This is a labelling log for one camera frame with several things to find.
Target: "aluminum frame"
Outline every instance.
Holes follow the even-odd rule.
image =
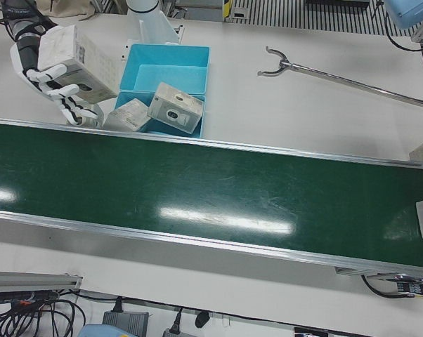
[[[369,158],[369,157],[350,156],[346,154],[318,153],[318,152],[310,152],[310,151],[303,151],[303,150],[286,149],[281,147],[269,147],[269,146],[262,146],[262,145],[222,142],[219,140],[205,140],[205,139],[198,139],[198,138],[184,138],[184,137],[176,137],[176,136],[161,136],[161,135],[139,133],[139,132],[107,131],[107,130],[98,130],[93,128],[80,128],[76,126],[68,126],[68,125],[61,125],[61,124],[41,123],[36,121],[19,121],[14,119],[0,118],[0,124],[11,125],[11,126],[24,126],[24,127],[30,127],[30,128],[42,128],[42,129],[54,130],[54,131],[69,131],[69,132],[75,132],[75,133],[88,133],[93,135],[132,138],[132,139],[140,139],[140,140],[154,140],[154,141],[160,141],[165,143],[200,145],[205,147],[217,147],[217,148],[229,149],[229,150],[261,152],[261,153],[269,153],[269,154],[283,154],[283,155],[294,156],[294,157],[344,161],[348,163],[357,163],[357,164],[395,166],[395,167],[423,170],[423,162],[421,161],[401,161],[401,160],[393,160],[393,159],[378,159],[378,158]]]
[[[0,272],[0,293],[9,291],[40,291],[80,289],[82,278],[73,275]]]
[[[333,256],[321,253],[310,253],[307,251],[295,251],[291,249],[278,249],[254,244],[242,244],[238,242],[227,242],[187,235],[168,234],[148,230],[135,230],[126,227],[113,225],[101,225],[75,220],[49,218],[45,216],[33,216],[29,214],[0,211],[0,221],[6,223],[22,223],[41,227],[51,227],[61,230],[72,230],[75,232],[89,232],[92,234],[111,235],[113,237],[133,238],[152,242],[169,242],[172,244],[185,244],[189,246],[201,246],[212,249],[223,249],[246,253],[253,256],[264,256],[279,258],[303,263],[328,265],[351,270],[363,270],[365,273],[382,274],[408,274],[413,277],[423,278],[423,267],[412,265],[401,265],[398,263],[387,263],[381,261],[365,260],[360,258],[349,258],[346,256]]]

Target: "blue device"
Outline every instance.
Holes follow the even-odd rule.
[[[410,28],[423,21],[423,0],[384,0],[386,10],[400,29]]]
[[[82,328],[79,337],[137,337],[115,326],[107,324],[87,324]]]

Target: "cardboard box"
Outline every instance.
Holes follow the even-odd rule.
[[[56,81],[77,84],[80,98],[90,104],[114,98],[118,93],[119,68],[75,25],[49,31],[41,37],[38,68],[47,70],[64,64],[67,74]]]

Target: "gray device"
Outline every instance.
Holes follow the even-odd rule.
[[[149,312],[104,312],[102,324],[112,325],[138,337],[146,337]]]
[[[196,337],[193,335],[188,335],[187,333],[180,332],[179,335],[175,335],[174,333],[170,333],[169,329],[166,329],[163,333],[163,337]]]

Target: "wire bundle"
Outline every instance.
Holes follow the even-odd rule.
[[[57,304],[68,304],[70,306],[69,313],[64,313],[56,309]],[[53,337],[73,337],[74,335],[74,319],[77,311],[80,311],[84,321],[86,323],[86,317],[84,311],[70,300],[37,300],[35,302],[20,301],[9,311],[0,314],[0,337],[19,337],[28,331],[31,326],[34,328],[34,337],[38,336],[41,317],[45,312],[51,314],[52,323],[52,336]],[[67,328],[63,334],[60,334],[56,317],[60,316],[67,322]]]

